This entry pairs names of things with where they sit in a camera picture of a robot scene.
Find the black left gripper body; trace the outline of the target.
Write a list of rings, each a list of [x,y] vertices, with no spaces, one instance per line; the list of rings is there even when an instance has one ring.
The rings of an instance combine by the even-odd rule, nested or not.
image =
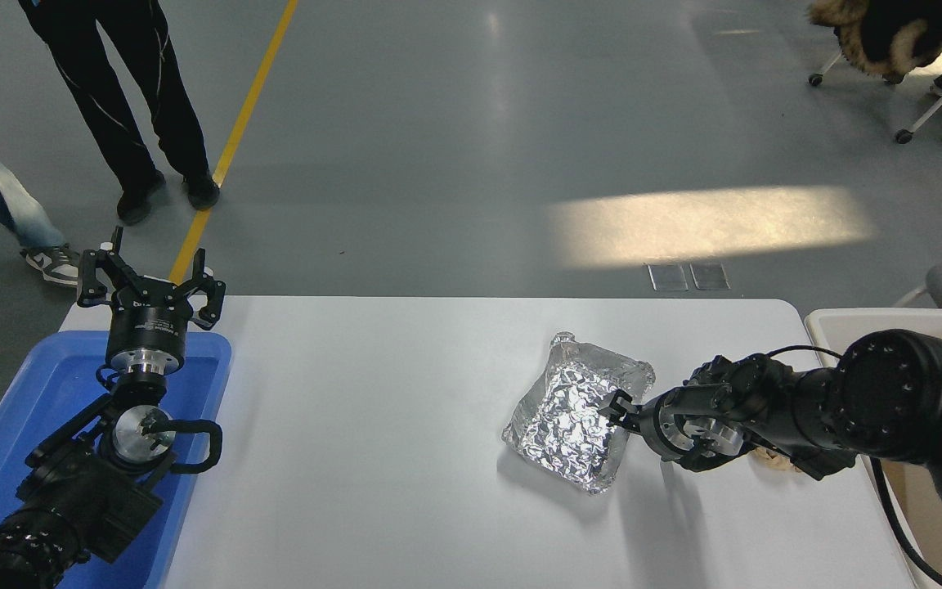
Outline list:
[[[173,292],[172,283],[126,286],[111,297],[107,343],[109,361],[128,361],[139,350],[152,350],[172,361],[186,358],[190,303]]]

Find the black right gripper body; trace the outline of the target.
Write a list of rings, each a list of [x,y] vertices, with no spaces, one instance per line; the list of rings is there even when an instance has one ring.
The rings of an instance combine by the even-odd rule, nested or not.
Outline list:
[[[661,460],[672,460],[672,450],[668,437],[662,432],[659,410],[662,409],[664,394],[651,398],[642,405],[635,405],[638,432],[644,443]]]

